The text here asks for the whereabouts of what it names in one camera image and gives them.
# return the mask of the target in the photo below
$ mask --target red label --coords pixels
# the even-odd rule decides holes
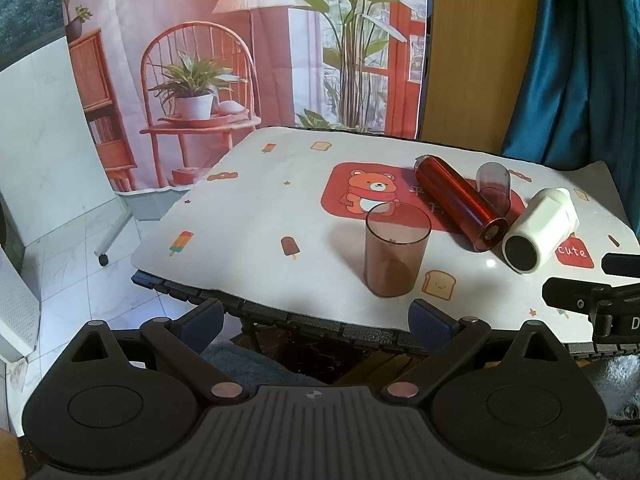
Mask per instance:
[[[563,265],[593,269],[593,260],[580,238],[569,236],[556,249],[556,258]]]
[[[466,179],[473,187],[476,181]],[[377,201],[405,202],[419,207],[431,219],[436,231],[459,233],[440,205],[418,185],[414,170],[385,164],[343,162],[334,167],[320,203],[329,214],[364,220]],[[511,225],[524,211],[520,196],[511,191],[511,209],[506,219]]]

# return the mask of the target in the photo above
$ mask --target red transparent tube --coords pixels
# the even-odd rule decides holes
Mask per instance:
[[[415,176],[471,241],[478,253],[502,240],[507,221],[456,170],[439,156],[418,159]]]

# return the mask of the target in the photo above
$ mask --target red bear mat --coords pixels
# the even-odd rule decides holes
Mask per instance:
[[[472,186],[476,181],[466,179]],[[422,209],[436,231],[460,234],[438,203],[426,193],[415,178],[414,170],[368,162],[343,162],[334,167],[320,203],[329,214],[364,220],[367,212],[383,202],[405,202]],[[509,224],[524,211],[521,197],[511,191]]]

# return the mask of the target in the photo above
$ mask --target white radiator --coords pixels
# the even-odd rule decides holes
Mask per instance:
[[[0,359],[14,363],[33,352],[40,302],[0,249]]]

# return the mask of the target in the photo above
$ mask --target tiled floor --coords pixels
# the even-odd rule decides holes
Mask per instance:
[[[40,333],[27,358],[6,367],[6,394],[12,430],[22,435],[20,418],[27,399],[66,344],[87,321],[103,319],[113,329],[138,328],[155,316],[172,319],[193,308],[131,282],[129,257],[155,222],[131,219],[108,250],[101,267],[94,250],[122,212],[112,200],[29,245],[22,278],[41,301]],[[225,317],[219,338],[240,332],[239,321]]]

